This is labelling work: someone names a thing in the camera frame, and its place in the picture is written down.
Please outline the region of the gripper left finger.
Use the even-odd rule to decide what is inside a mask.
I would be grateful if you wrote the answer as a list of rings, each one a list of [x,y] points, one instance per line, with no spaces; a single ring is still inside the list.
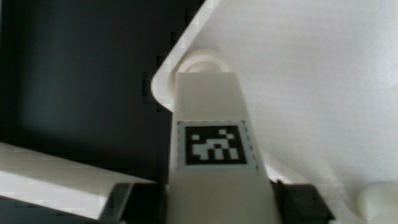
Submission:
[[[117,183],[103,208],[103,224],[165,224],[167,192],[158,183]]]

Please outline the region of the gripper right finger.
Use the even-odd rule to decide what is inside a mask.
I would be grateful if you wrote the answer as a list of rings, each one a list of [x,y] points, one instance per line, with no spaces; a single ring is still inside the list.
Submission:
[[[311,184],[272,182],[282,224],[328,224],[335,220],[323,197]]]

